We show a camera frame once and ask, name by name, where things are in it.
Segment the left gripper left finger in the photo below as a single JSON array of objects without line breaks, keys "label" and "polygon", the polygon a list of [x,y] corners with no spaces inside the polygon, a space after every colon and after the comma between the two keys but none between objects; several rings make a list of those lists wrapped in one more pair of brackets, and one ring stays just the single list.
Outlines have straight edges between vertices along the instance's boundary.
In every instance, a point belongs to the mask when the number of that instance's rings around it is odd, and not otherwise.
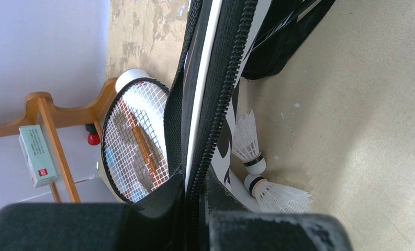
[{"label": "left gripper left finger", "polygon": [[14,203],[0,209],[0,250],[171,250],[183,176],[137,203]]}]

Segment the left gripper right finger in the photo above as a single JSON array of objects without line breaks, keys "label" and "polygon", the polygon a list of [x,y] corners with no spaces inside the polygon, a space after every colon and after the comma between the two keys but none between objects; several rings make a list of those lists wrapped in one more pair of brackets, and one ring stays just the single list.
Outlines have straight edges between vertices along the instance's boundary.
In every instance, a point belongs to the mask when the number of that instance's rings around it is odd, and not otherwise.
[{"label": "left gripper right finger", "polygon": [[207,172],[199,203],[199,250],[353,250],[336,218],[255,213]]}]

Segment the black SPORT racket bag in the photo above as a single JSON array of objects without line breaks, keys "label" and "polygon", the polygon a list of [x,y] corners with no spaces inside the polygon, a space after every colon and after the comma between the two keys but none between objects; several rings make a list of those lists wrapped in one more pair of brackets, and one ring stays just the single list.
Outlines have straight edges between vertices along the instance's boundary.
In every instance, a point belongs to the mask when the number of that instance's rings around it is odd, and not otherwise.
[{"label": "black SPORT racket bag", "polygon": [[185,196],[200,194],[231,99],[271,1],[190,1],[164,111],[169,167]]}]

